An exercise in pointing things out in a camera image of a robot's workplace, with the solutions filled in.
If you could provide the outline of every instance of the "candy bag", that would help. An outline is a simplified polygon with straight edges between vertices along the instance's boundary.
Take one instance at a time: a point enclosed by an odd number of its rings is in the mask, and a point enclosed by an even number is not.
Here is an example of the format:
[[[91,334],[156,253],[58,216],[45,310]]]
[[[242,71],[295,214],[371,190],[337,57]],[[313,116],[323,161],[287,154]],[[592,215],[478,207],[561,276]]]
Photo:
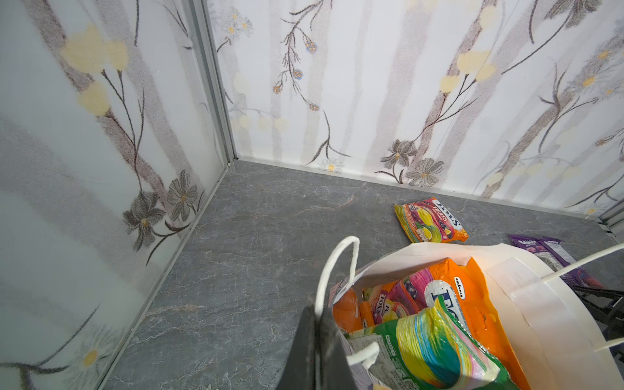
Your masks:
[[[441,296],[418,314],[346,337],[355,351],[378,343],[379,356],[369,371],[393,390],[518,389],[498,359],[450,314]]]
[[[509,370],[514,383],[523,390],[529,389],[529,383],[500,324],[498,312],[490,302],[485,277],[473,259],[466,266],[458,266],[452,259],[446,258],[403,280],[367,289],[364,296],[367,291],[372,295],[379,292],[378,295],[384,300],[381,306],[385,306],[388,301],[402,303],[408,314],[432,307],[441,297],[448,313],[499,359]],[[394,318],[392,314],[381,315],[379,319],[375,318],[375,324]]]
[[[576,263],[577,261],[561,246],[561,240],[550,237],[536,238],[527,236],[508,235],[512,243],[539,257],[553,271]],[[596,278],[590,275],[583,267],[578,267],[564,275],[561,279],[569,286],[604,288]]]
[[[438,199],[394,205],[396,216],[412,242],[466,241],[468,233]]]
[[[355,332],[362,329],[362,318],[359,315],[358,296],[350,288],[332,308],[336,325],[343,332]]]

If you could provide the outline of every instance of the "orange candy bag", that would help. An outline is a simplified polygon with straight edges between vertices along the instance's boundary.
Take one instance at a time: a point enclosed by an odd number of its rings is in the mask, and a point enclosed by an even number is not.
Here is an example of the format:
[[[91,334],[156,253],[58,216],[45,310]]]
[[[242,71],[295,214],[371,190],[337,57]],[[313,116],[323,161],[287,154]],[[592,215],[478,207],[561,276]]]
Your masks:
[[[362,318],[359,315],[358,296],[350,288],[332,308],[334,320],[338,327],[348,333],[362,329]]]
[[[477,262],[466,266],[450,258],[411,274],[407,279],[417,291],[416,301],[428,307],[442,296],[447,309],[481,345],[507,368],[513,382],[530,389],[514,350],[509,344],[499,315],[489,298],[485,277]]]

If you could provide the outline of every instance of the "colorful candy wrapper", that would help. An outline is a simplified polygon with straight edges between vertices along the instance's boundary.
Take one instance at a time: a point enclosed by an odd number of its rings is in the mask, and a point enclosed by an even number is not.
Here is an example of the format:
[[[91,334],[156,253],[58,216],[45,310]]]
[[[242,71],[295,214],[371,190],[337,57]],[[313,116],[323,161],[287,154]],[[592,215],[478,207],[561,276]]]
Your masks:
[[[553,271],[561,270],[565,266],[576,263],[574,257],[561,246],[562,241],[556,238],[537,238],[513,234],[508,236],[515,246],[533,253]],[[579,267],[562,275],[561,279],[570,286],[604,288],[602,283],[587,273],[583,267]]]
[[[519,388],[530,389],[514,350],[490,302],[485,277],[476,261],[458,266],[450,258],[409,275],[407,278],[363,291],[370,307],[384,307],[373,318],[375,324],[404,318],[434,306],[438,298],[446,311],[476,341],[509,370]]]
[[[500,361],[450,314],[441,296],[418,314],[362,329],[347,339],[355,351],[379,344],[369,371],[393,390],[518,389]]]
[[[457,218],[436,198],[394,205],[396,216],[412,242],[466,241],[468,233]]]
[[[359,314],[358,296],[350,288],[332,308],[336,325],[344,333],[362,329],[362,317]]]

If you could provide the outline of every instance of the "gray marble floor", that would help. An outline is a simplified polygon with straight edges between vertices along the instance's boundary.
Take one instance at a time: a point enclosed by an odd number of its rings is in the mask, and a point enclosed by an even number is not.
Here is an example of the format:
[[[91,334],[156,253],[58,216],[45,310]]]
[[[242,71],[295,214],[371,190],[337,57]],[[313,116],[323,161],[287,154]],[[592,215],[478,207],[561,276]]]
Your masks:
[[[430,196],[236,161],[105,389],[273,389],[335,244],[360,237],[360,264],[408,245],[393,205]],[[548,235],[577,259],[613,245],[591,220],[438,198],[468,231],[466,244]],[[623,257],[612,254],[588,271],[624,289]],[[348,258],[333,281],[347,274]]]

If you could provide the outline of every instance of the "purple snack package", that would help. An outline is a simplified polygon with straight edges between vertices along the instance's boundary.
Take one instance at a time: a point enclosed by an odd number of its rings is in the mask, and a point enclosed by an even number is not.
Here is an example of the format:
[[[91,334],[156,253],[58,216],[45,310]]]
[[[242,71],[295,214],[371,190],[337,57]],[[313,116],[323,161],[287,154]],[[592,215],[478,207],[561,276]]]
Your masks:
[[[533,253],[553,271],[561,270],[571,263],[576,263],[574,257],[561,246],[562,241],[556,238],[537,238],[513,234],[508,236],[515,246]],[[604,286],[592,275],[587,273],[583,267],[579,267],[562,275],[561,279],[570,286],[604,288]]]

